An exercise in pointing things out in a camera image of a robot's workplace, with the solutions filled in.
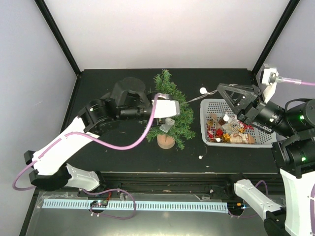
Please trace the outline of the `clear battery box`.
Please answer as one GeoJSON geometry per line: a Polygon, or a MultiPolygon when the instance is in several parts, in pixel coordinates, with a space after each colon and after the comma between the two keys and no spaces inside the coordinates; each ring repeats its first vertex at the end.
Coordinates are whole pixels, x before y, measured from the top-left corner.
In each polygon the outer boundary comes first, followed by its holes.
{"type": "Polygon", "coordinates": [[[160,126],[160,130],[163,131],[164,133],[168,133],[170,129],[174,126],[175,120],[172,118],[166,118],[165,123],[160,126]]]}

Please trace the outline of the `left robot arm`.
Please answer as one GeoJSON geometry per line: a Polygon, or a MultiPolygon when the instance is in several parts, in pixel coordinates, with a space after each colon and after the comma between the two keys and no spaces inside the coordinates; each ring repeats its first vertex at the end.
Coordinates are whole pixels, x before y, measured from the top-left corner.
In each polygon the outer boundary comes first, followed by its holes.
{"type": "Polygon", "coordinates": [[[81,188],[101,196],[105,183],[96,171],[73,167],[68,160],[91,142],[115,150],[129,150],[139,145],[149,132],[157,107],[157,93],[146,93],[144,83],[127,77],[115,83],[112,92],[89,102],[71,124],[49,144],[38,151],[24,154],[32,188],[55,191],[63,187],[81,188]],[[147,119],[142,135],[132,144],[114,145],[100,136],[116,128],[121,120],[147,119]]]}

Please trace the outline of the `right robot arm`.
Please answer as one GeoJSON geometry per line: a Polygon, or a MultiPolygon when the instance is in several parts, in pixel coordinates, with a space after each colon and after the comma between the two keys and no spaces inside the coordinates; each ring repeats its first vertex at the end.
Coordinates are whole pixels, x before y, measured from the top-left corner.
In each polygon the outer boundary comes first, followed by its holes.
{"type": "Polygon", "coordinates": [[[270,236],[314,235],[315,101],[299,98],[295,107],[280,107],[266,102],[254,85],[219,84],[217,90],[239,121],[284,137],[272,144],[272,154],[282,176],[285,206],[272,201],[242,174],[224,185],[225,195],[249,204],[270,236]]]}

